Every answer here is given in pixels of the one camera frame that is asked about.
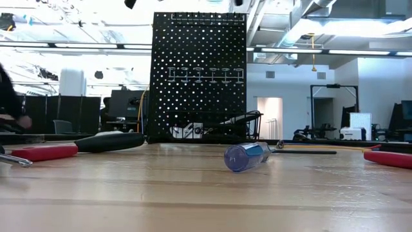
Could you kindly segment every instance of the person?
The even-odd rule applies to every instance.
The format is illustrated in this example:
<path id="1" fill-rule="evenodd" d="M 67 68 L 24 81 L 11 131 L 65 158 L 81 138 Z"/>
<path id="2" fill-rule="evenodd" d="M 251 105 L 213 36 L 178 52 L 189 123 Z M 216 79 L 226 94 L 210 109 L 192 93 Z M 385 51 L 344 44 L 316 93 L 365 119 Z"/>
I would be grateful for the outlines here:
<path id="1" fill-rule="evenodd" d="M 100 110 L 100 123 L 102 131 L 112 131 L 113 127 L 107 122 L 116 121 L 116 118 L 109 117 L 110 97 L 103 98 L 104 108 Z"/>
<path id="2" fill-rule="evenodd" d="M 8 115 L 13 117 L 18 125 L 24 129 L 32 127 L 32 119 L 23 114 L 22 103 L 13 89 L 13 84 L 0 64 L 0 107 L 3 107 Z"/>

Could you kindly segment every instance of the ceiling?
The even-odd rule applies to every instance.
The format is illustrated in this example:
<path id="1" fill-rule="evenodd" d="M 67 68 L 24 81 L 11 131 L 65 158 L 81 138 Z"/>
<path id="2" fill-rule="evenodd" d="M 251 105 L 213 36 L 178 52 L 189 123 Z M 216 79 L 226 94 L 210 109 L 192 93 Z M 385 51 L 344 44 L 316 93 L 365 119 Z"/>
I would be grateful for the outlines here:
<path id="1" fill-rule="evenodd" d="M 126 8 L 123 0 L 48 0 L 49 3 L 42 3 L 46 0 L 41 0 L 40 3 L 36 0 L 0 1 L 0 12 L 13 13 L 16 22 L 13 32 L 0 30 L 0 41 L 151 44 L 154 12 L 201 11 L 254 14 L 254 17 L 249 16 L 249 19 L 253 19 L 248 32 L 250 45 L 273 46 L 290 29 L 290 12 L 294 8 L 294 1 L 261 0 L 254 9 L 251 0 L 245 0 L 240 7 L 235 7 L 231 0 L 221 0 L 220 3 L 211 0 L 138 0 L 133 10 Z M 395 47 L 400 44 L 407 48 L 411 42 L 411 37 L 371 39 L 333 34 L 314 37 L 316 48 L 390 49 L 384 46 Z M 294 46 L 311 48 L 312 42 L 300 39 Z M 6 48 L 2 48 L 2 51 L 2 56 L 13 57 L 2 59 L 9 69 L 14 69 L 15 72 L 19 67 L 24 68 L 17 72 L 19 81 L 38 79 L 36 66 L 59 74 L 64 66 L 81 64 L 87 70 L 90 88 L 93 88 L 90 92 L 96 95 L 110 94 L 110 90 L 103 90 L 99 84 L 132 84 L 132 88 L 143 88 L 149 82 L 150 53 L 97 51 L 85 55 L 64 50 L 51 52 Z M 341 56 L 336 55 L 317 55 L 315 63 L 334 67 L 341 59 Z M 299 66 L 312 62 L 312 55 L 299 54 L 288 64 Z M 94 78 L 93 73 L 97 70 L 104 71 L 103 80 Z"/>

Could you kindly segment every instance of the person's arm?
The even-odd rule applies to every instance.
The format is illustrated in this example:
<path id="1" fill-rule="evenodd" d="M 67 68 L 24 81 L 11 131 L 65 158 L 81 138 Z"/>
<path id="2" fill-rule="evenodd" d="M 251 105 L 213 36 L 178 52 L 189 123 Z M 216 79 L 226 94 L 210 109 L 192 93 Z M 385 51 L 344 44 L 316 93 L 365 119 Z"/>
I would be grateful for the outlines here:
<path id="1" fill-rule="evenodd" d="M 3 66 L 0 64 L 0 106 L 2 106 L 7 114 L 18 120 L 22 113 L 22 104 L 16 92 L 13 89 L 12 81 L 7 75 Z"/>

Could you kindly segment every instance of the wooden table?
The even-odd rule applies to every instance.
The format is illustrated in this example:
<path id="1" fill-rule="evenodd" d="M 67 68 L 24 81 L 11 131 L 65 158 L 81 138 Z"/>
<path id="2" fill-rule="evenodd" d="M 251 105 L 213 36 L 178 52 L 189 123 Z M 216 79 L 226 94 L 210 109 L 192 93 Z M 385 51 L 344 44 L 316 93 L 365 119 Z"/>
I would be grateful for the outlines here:
<path id="1" fill-rule="evenodd" d="M 226 146 L 153 144 L 0 164 L 0 231 L 410 232 L 412 171 L 360 152 L 275 155 L 232 173 Z"/>

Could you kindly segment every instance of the doorway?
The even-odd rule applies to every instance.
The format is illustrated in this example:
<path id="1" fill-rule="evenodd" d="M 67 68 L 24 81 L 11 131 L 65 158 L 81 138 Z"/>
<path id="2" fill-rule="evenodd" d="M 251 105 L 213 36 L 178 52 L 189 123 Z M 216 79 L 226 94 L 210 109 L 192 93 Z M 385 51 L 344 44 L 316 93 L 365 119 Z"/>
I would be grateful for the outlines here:
<path id="1" fill-rule="evenodd" d="M 315 128 L 324 128 L 325 125 L 330 125 L 333 128 L 333 98 L 314 98 L 314 119 Z M 326 130 L 327 139 L 333 139 L 333 130 Z"/>
<path id="2" fill-rule="evenodd" d="M 257 110 L 263 114 L 260 139 L 283 139 L 283 99 L 258 97 Z"/>

